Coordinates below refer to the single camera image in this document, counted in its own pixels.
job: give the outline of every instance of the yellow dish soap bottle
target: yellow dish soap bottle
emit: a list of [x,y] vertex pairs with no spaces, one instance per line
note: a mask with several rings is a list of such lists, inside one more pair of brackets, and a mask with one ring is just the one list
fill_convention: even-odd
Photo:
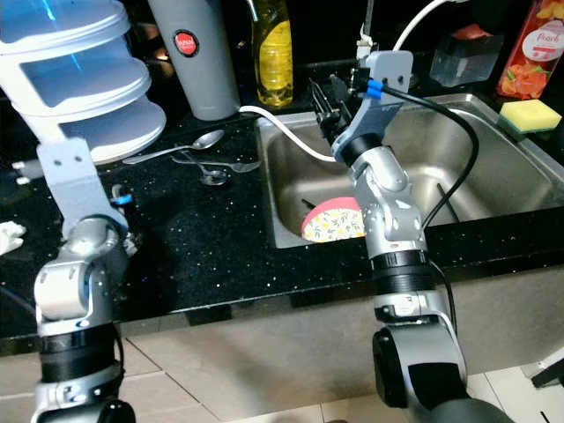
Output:
[[253,19],[258,99],[269,106],[292,102],[292,37],[285,0],[247,0]]

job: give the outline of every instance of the gray thermos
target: gray thermos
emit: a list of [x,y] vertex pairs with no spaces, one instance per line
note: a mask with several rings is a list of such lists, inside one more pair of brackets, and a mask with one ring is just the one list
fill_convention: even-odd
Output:
[[203,121],[239,110],[239,93],[219,0],[149,0],[176,74]]

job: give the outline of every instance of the black granite countertop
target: black granite countertop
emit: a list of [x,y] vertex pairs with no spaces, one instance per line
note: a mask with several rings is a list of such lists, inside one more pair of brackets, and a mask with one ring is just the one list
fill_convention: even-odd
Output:
[[[304,94],[283,113],[307,109]],[[199,157],[257,160],[255,119],[240,115],[201,122],[184,114],[170,120],[163,137],[145,152],[190,143],[206,131],[222,128],[226,135],[217,148],[199,152]],[[29,154],[29,148],[15,150]],[[3,147],[4,154],[7,160],[15,157],[13,148]],[[552,155],[558,159],[557,152]],[[196,167],[176,164],[168,156],[135,166],[100,167],[107,189],[121,183],[132,190],[137,205],[128,216],[130,230],[143,234],[127,278],[116,289],[116,320],[274,295],[289,294],[299,303],[372,292],[364,240],[276,249],[265,230],[258,171],[230,172],[229,183],[217,188],[200,184],[198,174]],[[0,283],[33,303],[35,276],[56,256],[61,239],[61,216],[45,182],[34,181],[22,189],[2,207],[0,219],[15,220],[28,229],[24,245],[0,257]],[[563,224],[564,208],[555,208],[432,226],[427,242],[432,258],[453,280],[479,278],[564,263],[564,242],[555,230]],[[0,297],[0,305],[0,355],[32,351],[33,317],[5,297]]]

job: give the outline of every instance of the black cable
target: black cable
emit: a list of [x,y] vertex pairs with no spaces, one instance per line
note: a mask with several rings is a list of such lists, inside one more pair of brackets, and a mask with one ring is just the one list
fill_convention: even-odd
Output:
[[458,176],[458,179],[456,179],[454,185],[450,187],[449,191],[441,198],[439,203],[437,203],[437,205],[433,208],[433,210],[428,214],[428,216],[423,221],[423,229],[425,229],[429,225],[429,223],[431,223],[431,220],[433,220],[434,216],[439,212],[439,210],[450,200],[450,198],[458,189],[458,187],[460,187],[460,185],[463,184],[464,180],[466,179],[466,177],[474,167],[474,163],[476,162],[476,158],[478,157],[478,151],[479,151],[478,136],[476,135],[476,132],[474,131],[472,126],[468,122],[466,122],[464,118],[460,117],[454,112],[451,112],[446,107],[441,106],[440,104],[437,104],[431,100],[420,99],[419,97],[415,97],[408,93],[402,93],[401,91],[394,90],[393,88],[389,88],[386,85],[383,86],[382,91],[389,95],[393,95],[394,97],[398,97],[399,99],[403,99],[410,101],[411,103],[419,104],[424,108],[430,108],[431,110],[434,110],[435,112],[440,113],[441,115],[444,115],[449,119],[452,119],[460,126],[462,126],[463,130],[466,131],[472,142],[472,151],[470,158],[468,159],[468,163],[466,163],[466,167],[464,168],[462,173]]
[[119,351],[119,353],[120,353],[120,367],[122,368],[122,375],[124,375],[125,374],[125,353],[123,352],[122,338],[120,337],[120,334],[117,331],[117,328],[115,327],[115,325],[113,325],[113,327],[114,327],[115,342],[117,343],[117,351]]
[[14,301],[20,307],[22,307],[26,312],[32,315],[33,318],[35,318],[35,307],[32,306],[29,302],[21,298],[16,293],[13,293],[8,288],[4,288],[3,286],[0,286],[0,292],[3,293],[6,297],[11,299],[12,301]]
[[458,335],[458,325],[456,323],[455,296],[452,293],[452,285],[450,284],[447,275],[444,274],[441,268],[437,266],[437,264],[433,260],[429,260],[429,263],[431,263],[434,269],[441,275],[442,281],[444,282],[444,286],[447,288],[447,297],[449,297],[449,308],[450,308],[450,322],[452,323],[452,327],[455,329],[455,333]]

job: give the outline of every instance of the stainless steel sink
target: stainless steel sink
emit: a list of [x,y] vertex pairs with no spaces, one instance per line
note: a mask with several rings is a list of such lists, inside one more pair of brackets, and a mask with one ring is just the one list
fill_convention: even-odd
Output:
[[[433,225],[483,219],[564,205],[564,169],[530,140],[518,143],[496,127],[499,116],[470,94],[433,99],[466,119],[479,137],[479,156],[466,182]],[[330,155],[313,113],[281,116],[306,144]],[[308,244],[300,237],[307,203],[352,196],[345,165],[316,160],[265,119],[256,122],[266,210],[278,248]],[[460,126],[433,111],[404,104],[388,127],[389,145],[413,183],[425,217],[462,172],[471,143]]]

